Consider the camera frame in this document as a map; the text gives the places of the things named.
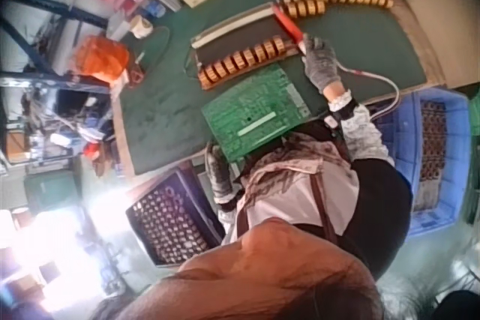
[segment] workbench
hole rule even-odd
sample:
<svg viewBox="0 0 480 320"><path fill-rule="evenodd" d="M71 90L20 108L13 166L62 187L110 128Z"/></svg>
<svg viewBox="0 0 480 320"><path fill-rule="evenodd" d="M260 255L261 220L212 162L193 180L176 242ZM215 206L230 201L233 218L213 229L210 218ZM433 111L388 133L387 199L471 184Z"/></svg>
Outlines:
<svg viewBox="0 0 480 320"><path fill-rule="evenodd" d="M138 175L174 164L201 151L212 138L201 108L231 88L243 77L203 91L195 76L195 67L185 73L191 50L191 38L208 27L242 11L271 0L208 0L191 9L168 13L155 25L169 29L171 38L165 48L166 35L125 43L138 55L149 71L135 89L126 88L114 102L114 124L121 160L127 175ZM385 9L361 5L328 7L323 16L301 19L300 28L328 40L342 64L391 78L400 89L413 89L427 82L425 64L421 64L412 37L407 37L399 22ZM158 52L164 54L158 64ZM300 56L281 61L280 66L304 98L312 114L326 109L325 99L304 75ZM340 74L359 101L385 96L391 88L373 79Z"/></svg>

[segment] plastic crate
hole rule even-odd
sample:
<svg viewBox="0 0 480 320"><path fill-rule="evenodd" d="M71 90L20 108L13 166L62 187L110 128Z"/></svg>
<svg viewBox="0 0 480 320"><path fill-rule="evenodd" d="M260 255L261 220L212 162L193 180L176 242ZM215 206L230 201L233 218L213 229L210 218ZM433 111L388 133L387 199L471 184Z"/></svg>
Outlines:
<svg viewBox="0 0 480 320"><path fill-rule="evenodd" d="M471 135L468 99L455 91L431 88L405 96L393 116L376 121L382 138L395 160L397 170L410 182L413 196L418 192L423 154L422 100L445 104L445 168L435 209L412 213L408 236L443 229L457 221L467 188Z"/></svg>

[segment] metal frame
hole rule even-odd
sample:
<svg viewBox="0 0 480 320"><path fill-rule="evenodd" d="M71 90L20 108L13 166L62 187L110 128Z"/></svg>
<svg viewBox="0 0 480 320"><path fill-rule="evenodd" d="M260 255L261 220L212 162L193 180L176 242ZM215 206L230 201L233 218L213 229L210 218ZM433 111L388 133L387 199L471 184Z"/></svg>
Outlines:
<svg viewBox="0 0 480 320"><path fill-rule="evenodd" d="M99 28L107 28L108 20L96 16L77 7L68 7L66 4L53 0L14 0L19 3L46 10L54 14L87 22ZM65 89L72 91L87 91L99 94L109 94L110 88L105 82L101 82L91 76L77 76L72 74L57 74L48 61L29 44L29 42L11 25L3 16L0 16L0 27L22 48L38 69L33 72L12 72L0 70L0 86L28 88L40 86L44 88Z"/></svg>

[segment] work glove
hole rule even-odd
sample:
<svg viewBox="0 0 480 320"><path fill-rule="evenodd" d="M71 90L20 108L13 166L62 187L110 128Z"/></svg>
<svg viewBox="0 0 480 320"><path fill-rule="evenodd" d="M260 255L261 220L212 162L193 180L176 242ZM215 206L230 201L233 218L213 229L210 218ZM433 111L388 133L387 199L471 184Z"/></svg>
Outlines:
<svg viewBox="0 0 480 320"><path fill-rule="evenodd" d="M302 60L305 63L305 74L320 94L323 94L327 85L340 80L335 51L325 41L308 34L304 35L304 43L306 54Z"/></svg>
<svg viewBox="0 0 480 320"><path fill-rule="evenodd" d="M205 150L205 170L210 179L215 203L222 205L232 200L239 188L232 186L230 166L219 145L211 142Z"/></svg>

